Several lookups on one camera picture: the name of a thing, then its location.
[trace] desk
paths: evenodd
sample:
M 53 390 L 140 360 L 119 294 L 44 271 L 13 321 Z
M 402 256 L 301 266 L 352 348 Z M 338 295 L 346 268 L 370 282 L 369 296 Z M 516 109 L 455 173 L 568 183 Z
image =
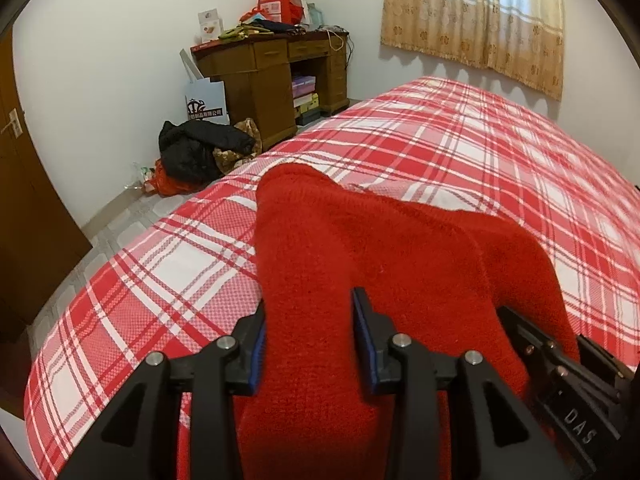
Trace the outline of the desk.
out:
M 322 111 L 333 114 L 347 99 L 347 34 L 254 35 L 236 43 L 194 50 L 198 68 L 225 83 L 226 107 L 235 124 L 254 119 L 265 149 L 298 130 L 291 73 L 316 76 Z

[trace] white lettering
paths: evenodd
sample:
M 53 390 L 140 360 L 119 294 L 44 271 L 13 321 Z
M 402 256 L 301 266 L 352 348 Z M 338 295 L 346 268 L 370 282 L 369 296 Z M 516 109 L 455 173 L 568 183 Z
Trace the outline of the white lettering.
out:
M 583 444 L 588 444 L 591 442 L 591 439 L 596 436 L 598 434 L 598 432 L 596 430 L 590 430 L 589 433 L 587 433 L 587 436 L 582 440 Z
M 569 412 L 569 415 L 567 415 L 567 416 L 564 418 L 564 421 L 565 421 L 567 424 L 571 424 L 571 423 L 572 423 L 572 422 L 573 422 L 577 417 L 578 417 L 578 410 L 576 410 L 576 409 L 574 408 L 574 409 L 572 409 L 572 410 Z
M 580 424 L 578 424 L 578 425 L 574 428 L 575 434 L 576 434 L 576 435 L 580 435 L 580 434 L 582 433 L 582 430 L 584 429 L 584 427 L 585 427 L 585 425 L 586 425 L 586 424 L 587 424 L 587 421 L 586 421 L 586 420 L 584 420 L 584 421 L 582 421 Z

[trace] stack of boxes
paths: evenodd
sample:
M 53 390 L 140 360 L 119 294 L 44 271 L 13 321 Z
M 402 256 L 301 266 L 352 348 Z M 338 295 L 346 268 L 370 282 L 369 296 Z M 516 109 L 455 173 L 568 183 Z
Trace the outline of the stack of boxes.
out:
M 316 78 L 311 75 L 292 79 L 293 107 L 296 124 L 304 126 L 320 118 L 320 101 L 316 94 Z

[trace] red garment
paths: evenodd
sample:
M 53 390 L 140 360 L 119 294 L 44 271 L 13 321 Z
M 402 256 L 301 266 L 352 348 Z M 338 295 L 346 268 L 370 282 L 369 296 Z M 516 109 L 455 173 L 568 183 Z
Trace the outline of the red garment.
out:
M 260 391 L 238 409 L 246 480 L 383 478 L 392 399 L 361 390 L 354 286 L 431 350 L 481 351 L 520 395 L 527 373 L 496 307 L 516 308 L 578 357 L 554 268 L 512 221 L 348 191 L 298 164 L 269 171 L 257 202 L 267 343 Z

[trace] baseboard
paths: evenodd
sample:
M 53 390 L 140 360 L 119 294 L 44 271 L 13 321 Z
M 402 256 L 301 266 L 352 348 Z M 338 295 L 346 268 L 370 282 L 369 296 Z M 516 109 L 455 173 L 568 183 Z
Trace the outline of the baseboard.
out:
M 91 238 L 107 227 L 109 222 L 116 218 L 116 216 L 142 197 L 142 194 L 142 189 L 125 189 L 81 227 L 84 236 L 91 240 Z

